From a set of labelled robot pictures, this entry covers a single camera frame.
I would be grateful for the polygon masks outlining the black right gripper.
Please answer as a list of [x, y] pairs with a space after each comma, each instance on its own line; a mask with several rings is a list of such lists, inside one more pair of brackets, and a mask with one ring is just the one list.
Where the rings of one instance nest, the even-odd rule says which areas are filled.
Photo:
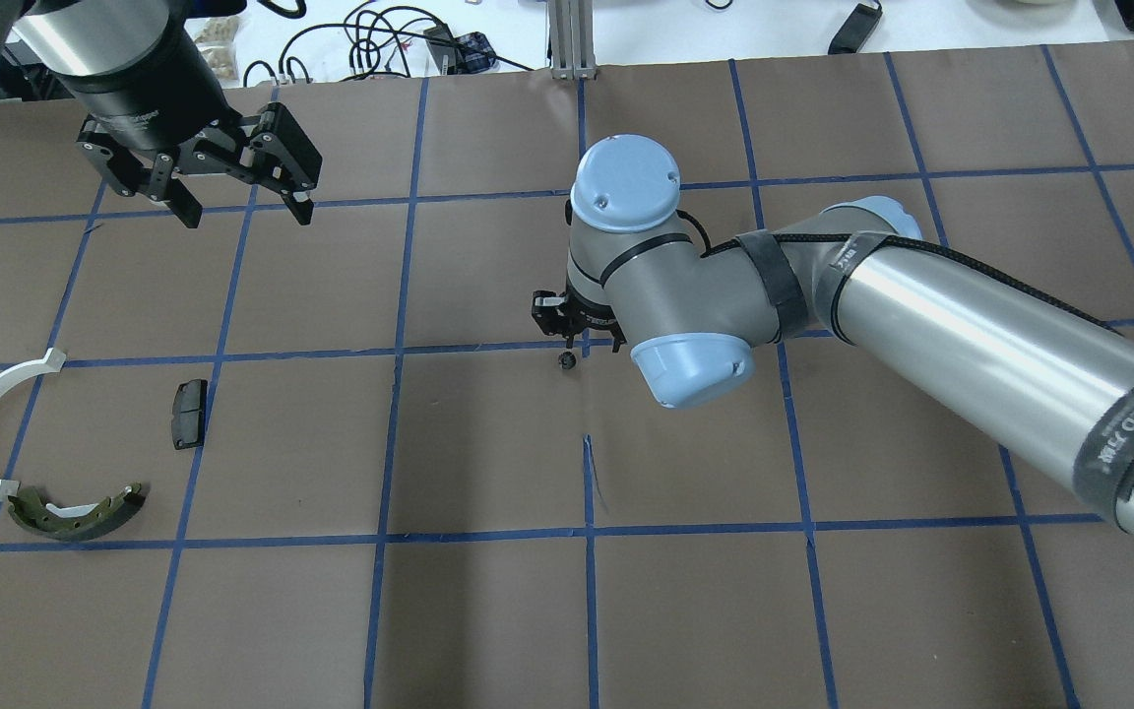
[[572, 290], [533, 292], [531, 316], [544, 336], [561, 337], [567, 351], [573, 349], [577, 336], [587, 329], [610, 334], [610, 351], [613, 354], [618, 354], [627, 343], [610, 305], [585, 299]]

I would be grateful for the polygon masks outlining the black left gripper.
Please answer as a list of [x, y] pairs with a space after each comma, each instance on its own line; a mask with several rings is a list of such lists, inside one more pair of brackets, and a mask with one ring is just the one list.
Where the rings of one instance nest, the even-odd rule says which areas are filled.
[[60, 84], [88, 109], [82, 157], [120, 196], [141, 194], [197, 228], [203, 206], [174, 171], [226, 174], [271, 189], [297, 223], [312, 223], [319, 149], [277, 100], [257, 120], [234, 111], [181, 22], [163, 22], [149, 48], [108, 71], [64, 69]]

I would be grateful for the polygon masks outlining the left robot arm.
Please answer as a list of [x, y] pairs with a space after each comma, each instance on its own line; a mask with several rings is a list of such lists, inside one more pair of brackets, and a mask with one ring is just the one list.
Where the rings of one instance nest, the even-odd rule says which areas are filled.
[[323, 158], [295, 116], [270, 102], [244, 116], [225, 98], [185, 23], [243, 12], [243, 1], [0, 1], [0, 54], [17, 35], [87, 109], [76, 141], [121, 196], [143, 194], [186, 227], [203, 214], [185, 175], [226, 175], [278, 194], [297, 223]]

